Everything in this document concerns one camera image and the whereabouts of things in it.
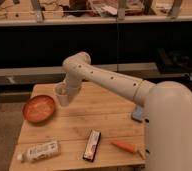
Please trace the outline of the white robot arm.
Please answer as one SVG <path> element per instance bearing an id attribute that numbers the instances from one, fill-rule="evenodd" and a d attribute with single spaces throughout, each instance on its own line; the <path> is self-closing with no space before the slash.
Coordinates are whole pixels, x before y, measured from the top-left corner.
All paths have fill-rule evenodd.
<path id="1" fill-rule="evenodd" d="M 63 61 L 68 92 L 89 80 L 143 108 L 146 171 L 192 171 L 192 92 L 181 83 L 152 83 L 91 65 L 79 52 Z"/>

